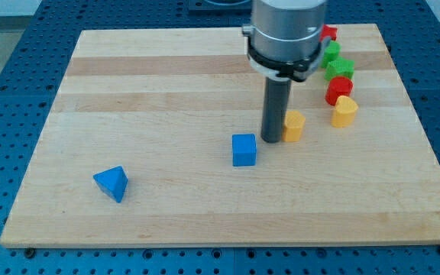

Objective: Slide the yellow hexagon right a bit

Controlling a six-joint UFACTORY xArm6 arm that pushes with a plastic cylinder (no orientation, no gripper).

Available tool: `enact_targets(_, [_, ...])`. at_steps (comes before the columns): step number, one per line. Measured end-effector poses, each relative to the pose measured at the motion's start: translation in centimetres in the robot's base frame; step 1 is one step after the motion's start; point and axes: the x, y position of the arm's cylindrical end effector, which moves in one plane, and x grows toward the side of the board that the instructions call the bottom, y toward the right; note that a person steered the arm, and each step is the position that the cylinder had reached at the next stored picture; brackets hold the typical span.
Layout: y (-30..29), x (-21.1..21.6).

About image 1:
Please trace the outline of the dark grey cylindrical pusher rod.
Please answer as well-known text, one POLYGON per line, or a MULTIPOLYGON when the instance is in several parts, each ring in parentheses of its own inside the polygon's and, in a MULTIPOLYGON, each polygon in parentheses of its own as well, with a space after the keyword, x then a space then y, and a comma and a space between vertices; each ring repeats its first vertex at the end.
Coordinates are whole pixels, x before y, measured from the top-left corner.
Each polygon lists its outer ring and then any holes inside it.
POLYGON ((290 88, 290 80, 281 82, 266 78, 260 135, 267 143, 281 140, 290 88))

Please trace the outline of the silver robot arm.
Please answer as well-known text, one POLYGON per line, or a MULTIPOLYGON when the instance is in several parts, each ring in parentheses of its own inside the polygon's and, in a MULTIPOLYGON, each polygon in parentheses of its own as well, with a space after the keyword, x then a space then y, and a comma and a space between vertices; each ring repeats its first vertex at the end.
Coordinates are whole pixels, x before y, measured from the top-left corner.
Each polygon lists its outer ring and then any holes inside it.
POLYGON ((261 138, 281 140, 292 82, 320 66, 329 38, 322 37, 326 0, 254 0, 241 28, 251 67, 265 77, 261 138))

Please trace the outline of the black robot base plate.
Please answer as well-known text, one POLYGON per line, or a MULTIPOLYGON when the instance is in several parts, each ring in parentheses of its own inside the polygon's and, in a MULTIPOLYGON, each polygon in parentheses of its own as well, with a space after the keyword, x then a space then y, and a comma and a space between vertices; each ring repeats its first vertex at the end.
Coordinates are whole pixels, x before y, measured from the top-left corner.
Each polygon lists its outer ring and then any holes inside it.
POLYGON ((248 12, 251 10, 251 0, 186 0, 190 14, 207 12, 248 12))

